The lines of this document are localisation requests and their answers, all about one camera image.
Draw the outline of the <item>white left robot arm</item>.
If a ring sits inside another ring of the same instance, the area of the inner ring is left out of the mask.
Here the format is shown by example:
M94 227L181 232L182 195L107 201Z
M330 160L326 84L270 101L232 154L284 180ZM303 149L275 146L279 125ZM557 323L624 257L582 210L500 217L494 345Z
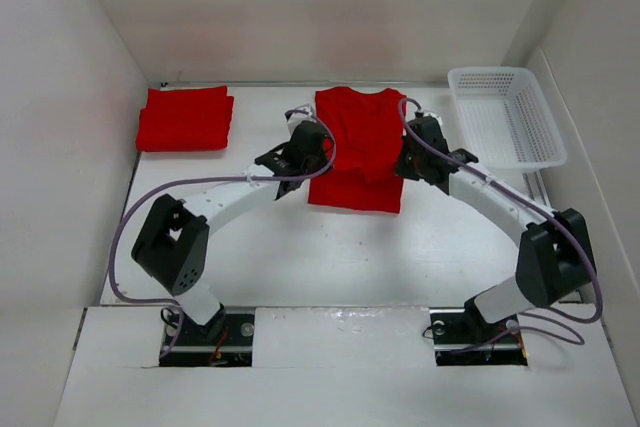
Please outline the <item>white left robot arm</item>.
M299 120L287 142L257 157L239 180L223 180L185 199L158 197L133 244L132 259L178 302L208 342L224 329L225 309L202 280L210 237L249 211L297 190L330 169L334 139L321 121Z

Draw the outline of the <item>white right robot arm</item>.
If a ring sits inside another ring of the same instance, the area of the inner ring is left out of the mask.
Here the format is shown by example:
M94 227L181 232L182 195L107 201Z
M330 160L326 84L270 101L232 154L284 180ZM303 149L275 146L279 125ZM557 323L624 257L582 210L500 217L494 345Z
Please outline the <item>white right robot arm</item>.
M463 328L482 341L508 318L555 302L597 273L584 217L557 211L523 197L492 176L464 149L449 150L439 122L419 116L404 124L398 176L424 181L491 221L518 249L515 272L464 304Z

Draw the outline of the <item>folded red t shirt stack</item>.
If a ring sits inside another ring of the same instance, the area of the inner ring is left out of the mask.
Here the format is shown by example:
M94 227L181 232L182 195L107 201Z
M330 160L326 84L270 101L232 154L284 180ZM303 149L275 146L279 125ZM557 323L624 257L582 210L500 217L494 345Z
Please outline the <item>folded red t shirt stack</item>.
M135 140L140 152L209 152L228 146L235 98L225 86L147 91Z

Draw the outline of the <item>white perforated plastic basket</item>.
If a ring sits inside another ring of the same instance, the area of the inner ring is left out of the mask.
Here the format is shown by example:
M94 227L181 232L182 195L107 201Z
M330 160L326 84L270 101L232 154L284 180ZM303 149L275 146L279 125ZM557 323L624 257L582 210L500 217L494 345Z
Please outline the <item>white perforated plastic basket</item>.
M535 75L522 67L461 67L447 75L464 148L493 171L536 172L567 161Z

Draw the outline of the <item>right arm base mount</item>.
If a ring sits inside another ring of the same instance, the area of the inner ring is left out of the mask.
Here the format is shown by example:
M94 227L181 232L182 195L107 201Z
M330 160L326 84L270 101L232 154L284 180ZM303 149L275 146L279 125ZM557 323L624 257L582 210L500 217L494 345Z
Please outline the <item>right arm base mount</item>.
M516 315L494 324L473 324L463 308L429 310L423 337L433 342L438 367L527 366Z

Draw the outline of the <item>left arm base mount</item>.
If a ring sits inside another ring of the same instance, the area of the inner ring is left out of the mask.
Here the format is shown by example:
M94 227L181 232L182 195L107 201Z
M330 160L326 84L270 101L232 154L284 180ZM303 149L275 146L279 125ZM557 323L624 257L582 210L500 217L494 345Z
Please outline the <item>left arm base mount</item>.
M232 308L217 314L206 326L185 317L177 332L179 314L163 308L165 324L160 367L251 367L255 332L254 309Z

